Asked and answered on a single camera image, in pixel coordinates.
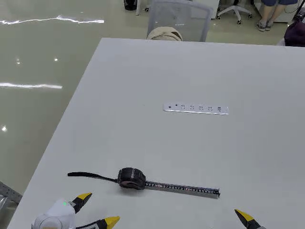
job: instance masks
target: gray chair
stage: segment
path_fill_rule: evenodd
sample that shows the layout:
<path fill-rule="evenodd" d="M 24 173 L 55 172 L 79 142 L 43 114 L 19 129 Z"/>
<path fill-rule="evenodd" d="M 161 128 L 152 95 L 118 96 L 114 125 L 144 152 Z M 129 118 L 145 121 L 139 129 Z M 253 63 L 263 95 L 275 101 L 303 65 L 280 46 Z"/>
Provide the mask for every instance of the gray chair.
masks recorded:
<path fill-rule="evenodd" d="M 184 41 L 204 42 L 213 9 L 187 0 L 153 0 L 149 8 L 147 35 L 155 28 L 169 26 L 181 33 Z"/>

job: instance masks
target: power strip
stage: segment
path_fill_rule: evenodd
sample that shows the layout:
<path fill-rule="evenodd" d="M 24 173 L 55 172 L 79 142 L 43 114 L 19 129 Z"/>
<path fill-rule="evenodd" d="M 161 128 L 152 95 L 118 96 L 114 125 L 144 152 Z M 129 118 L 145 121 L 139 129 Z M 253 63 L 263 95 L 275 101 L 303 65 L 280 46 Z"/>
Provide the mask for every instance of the power strip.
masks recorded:
<path fill-rule="evenodd" d="M 203 104 L 166 103 L 163 104 L 164 111 L 189 112 L 214 115 L 228 115 L 227 106 L 206 106 Z"/>

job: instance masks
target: black object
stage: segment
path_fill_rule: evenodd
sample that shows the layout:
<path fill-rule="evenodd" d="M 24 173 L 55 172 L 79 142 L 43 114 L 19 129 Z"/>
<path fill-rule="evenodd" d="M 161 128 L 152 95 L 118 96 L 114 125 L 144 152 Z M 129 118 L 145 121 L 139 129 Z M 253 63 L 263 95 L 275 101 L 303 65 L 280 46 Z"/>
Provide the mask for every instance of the black object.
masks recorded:
<path fill-rule="evenodd" d="M 285 46 L 305 47 L 305 23 L 295 21 L 286 30 Z"/>
<path fill-rule="evenodd" d="M 117 179 L 111 179 L 108 177 L 103 177 L 94 173 L 86 172 L 72 172 L 68 173 L 69 177 L 92 177 L 97 179 L 104 179 L 118 183 L 121 187 L 124 188 L 133 188 L 133 189 L 154 189 L 160 191 L 171 191 L 178 193 L 185 193 L 190 195 L 205 195 L 212 194 L 213 197 L 218 198 L 220 196 L 220 191 L 218 188 L 207 188 L 207 187 L 192 187 L 192 186 L 183 186 L 183 185 L 173 185 L 147 181 L 146 176 L 143 172 L 136 168 L 123 168 L 119 171 Z"/>
<path fill-rule="evenodd" d="M 126 10 L 137 9 L 137 0 L 124 0 L 124 6 Z"/>
<path fill-rule="evenodd" d="M 295 21 L 303 21 L 305 18 L 305 10 L 303 9 L 303 5 L 305 3 L 305 0 L 302 1 L 301 5 L 298 7 L 295 15 L 294 15 L 294 20 Z"/>
<path fill-rule="evenodd" d="M 146 177 L 141 170 L 136 168 L 122 168 L 119 171 L 118 183 L 121 187 L 144 189 Z"/>

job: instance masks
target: gray floor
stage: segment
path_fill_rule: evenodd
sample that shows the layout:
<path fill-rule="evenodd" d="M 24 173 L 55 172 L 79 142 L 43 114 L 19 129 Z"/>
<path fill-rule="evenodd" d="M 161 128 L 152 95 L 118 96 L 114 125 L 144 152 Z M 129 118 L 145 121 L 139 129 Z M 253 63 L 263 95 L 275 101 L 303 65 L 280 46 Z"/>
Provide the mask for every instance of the gray floor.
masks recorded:
<path fill-rule="evenodd" d="M 287 24 L 259 32 L 260 17 L 252 11 L 254 18 L 243 15 L 242 25 L 232 13 L 212 20 L 207 42 L 276 44 Z M 100 39 L 145 39 L 147 23 L 148 13 L 135 16 L 122 0 L 0 0 L 3 183 L 24 192 Z"/>

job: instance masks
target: white table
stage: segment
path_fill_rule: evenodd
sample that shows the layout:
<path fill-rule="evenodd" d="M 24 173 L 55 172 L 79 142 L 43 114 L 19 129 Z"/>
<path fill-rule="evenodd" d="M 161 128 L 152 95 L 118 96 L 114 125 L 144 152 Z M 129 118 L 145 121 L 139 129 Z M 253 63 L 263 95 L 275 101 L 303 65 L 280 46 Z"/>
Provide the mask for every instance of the white table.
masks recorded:
<path fill-rule="evenodd" d="M 93 192 L 77 225 L 116 229 L 303 227 L 303 48 L 102 39 L 9 229 L 52 203 Z M 165 102 L 227 105 L 229 115 L 164 112 Z M 148 180 L 221 188 L 220 199 L 127 190 L 85 177 L 141 169 Z"/>

